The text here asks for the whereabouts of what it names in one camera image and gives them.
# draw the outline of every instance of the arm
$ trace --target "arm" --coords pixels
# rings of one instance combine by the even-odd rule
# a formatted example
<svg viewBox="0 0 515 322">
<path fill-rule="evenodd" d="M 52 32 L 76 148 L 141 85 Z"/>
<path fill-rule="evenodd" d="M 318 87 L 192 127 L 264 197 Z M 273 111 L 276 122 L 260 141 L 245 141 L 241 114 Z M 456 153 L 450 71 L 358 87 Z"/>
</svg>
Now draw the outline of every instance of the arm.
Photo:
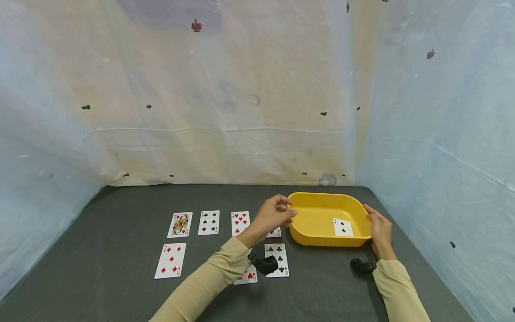
<svg viewBox="0 0 515 322">
<path fill-rule="evenodd" d="M 372 249 L 379 258 L 372 273 L 392 322 L 430 322 L 404 265 L 391 245 L 392 223 L 377 210 L 364 205 L 372 220 Z"/>
<path fill-rule="evenodd" d="M 238 237 L 232 237 L 168 297 L 149 322 L 195 321 L 225 287 L 249 268 L 250 249 L 263 241 L 268 232 L 287 227 L 296 210 L 283 203 L 292 202 L 281 195 L 267 199 L 254 221 Z"/>
</svg>

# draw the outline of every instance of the gray tabletop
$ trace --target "gray tabletop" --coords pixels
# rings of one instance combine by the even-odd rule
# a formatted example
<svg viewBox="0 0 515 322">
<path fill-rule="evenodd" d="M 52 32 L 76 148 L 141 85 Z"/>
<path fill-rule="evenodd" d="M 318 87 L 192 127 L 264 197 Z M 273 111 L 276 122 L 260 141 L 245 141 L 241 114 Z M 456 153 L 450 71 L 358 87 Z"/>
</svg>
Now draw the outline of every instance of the gray tabletop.
<svg viewBox="0 0 515 322">
<path fill-rule="evenodd" d="M 253 218 L 266 198 L 297 191 L 351 195 L 392 220 L 362 187 L 107 187 L 3 301 L 0 321 L 147 321 L 231 237 L 232 211 L 248 210 Z M 197 235 L 202 210 L 220 210 L 218 235 Z M 193 212 L 190 236 L 167 239 L 171 215 L 186 211 Z M 373 279 L 355 276 L 349 266 L 355 257 L 375 260 L 370 242 L 356 249 L 306 247 L 284 229 L 270 240 L 285 244 L 290 277 L 258 275 L 255 284 L 230 285 L 200 321 L 388 321 Z M 162 245 L 179 242 L 187 242 L 181 277 L 154 280 Z M 472 321 L 397 226 L 393 243 L 432 321 Z"/>
</svg>

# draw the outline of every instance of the beige sleeve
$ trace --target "beige sleeve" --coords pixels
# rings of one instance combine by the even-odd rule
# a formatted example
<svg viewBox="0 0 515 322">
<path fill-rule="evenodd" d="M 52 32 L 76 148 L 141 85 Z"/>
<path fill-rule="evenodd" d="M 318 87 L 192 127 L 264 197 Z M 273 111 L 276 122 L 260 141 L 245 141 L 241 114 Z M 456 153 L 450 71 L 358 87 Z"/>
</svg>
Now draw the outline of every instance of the beige sleeve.
<svg viewBox="0 0 515 322">
<path fill-rule="evenodd" d="M 195 321 L 227 285 L 249 268 L 249 254 L 250 249 L 236 237 L 229 239 L 175 289 L 150 322 Z"/>
<path fill-rule="evenodd" d="M 379 260 L 372 273 L 390 322 L 429 322 L 406 267 L 399 261 Z"/>
</svg>

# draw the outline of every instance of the playing card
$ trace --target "playing card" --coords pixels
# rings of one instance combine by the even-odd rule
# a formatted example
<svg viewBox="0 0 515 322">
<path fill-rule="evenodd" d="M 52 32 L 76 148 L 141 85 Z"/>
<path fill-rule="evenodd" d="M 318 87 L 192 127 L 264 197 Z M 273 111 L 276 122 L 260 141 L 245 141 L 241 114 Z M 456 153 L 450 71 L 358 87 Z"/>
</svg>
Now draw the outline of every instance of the playing card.
<svg viewBox="0 0 515 322">
<path fill-rule="evenodd" d="M 154 279 L 181 276 L 185 251 L 186 243 L 164 244 Z"/>
<path fill-rule="evenodd" d="M 265 244 L 265 257 L 274 255 L 279 268 L 266 277 L 289 277 L 288 258 L 284 244 Z"/>
<path fill-rule="evenodd" d="M 281 227 L 278 227 L 274 231 L 269 232 L 268 235 L 266 235 L 266 237 L 267 238 L 281 237 Z"/>
<path fill-rule="evenodd" d="M 198 225 L 199 235 L 216 235 L 218 234 L 220 219 L 219 210 L 205 210 L 200 214 L 200 224 Z"/>
<path fill-rule="evenodd" d="M 339 218 L 333 218 L 334 234 L 336 236 L 354 236 L 351 222 Z"/>
<path fill-rule="evenodd" d="M 240 284 L 250 284 L 250 283 L 257 283 L 258 282 L 258 274 L 257 270 L 254 267 L 254 265 L 250 265 L 249 268 L 243 273 L 243 276 L 241 276 L 239 279 L 234 281 L 234 285 L 240 285 Z"/>
<path fill-rule="evenodd" d="M 238 236 L 250 225 L 248 211 L 231 212 L 232 235 Z"/>
<path fill-rule="evenodd" d="M 193 212 L 176 212 L 171 218 L 167 238 L 188 237 Z"/>
</svg>

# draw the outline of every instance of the yellow plastic tray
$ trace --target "yellow plastic tray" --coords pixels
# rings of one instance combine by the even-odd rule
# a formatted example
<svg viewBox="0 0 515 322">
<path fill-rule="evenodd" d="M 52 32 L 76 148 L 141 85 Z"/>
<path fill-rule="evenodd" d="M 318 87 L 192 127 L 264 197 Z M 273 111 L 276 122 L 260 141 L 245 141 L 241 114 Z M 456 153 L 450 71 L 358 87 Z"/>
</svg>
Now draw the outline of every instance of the yellow plastic tray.
<svg viewBox="0 0 515 322">
<path fill-rule="evenodd" d="M 360 247 L 370 236 L 371 221 L 361 202 L 348 195 L 295 192 L 290 208 L 298 211 L 290 225 L 293 239 L 306 246 Z M 336 236 L 333 218 L 351 222 L 354 237 Z"/>
</svg>

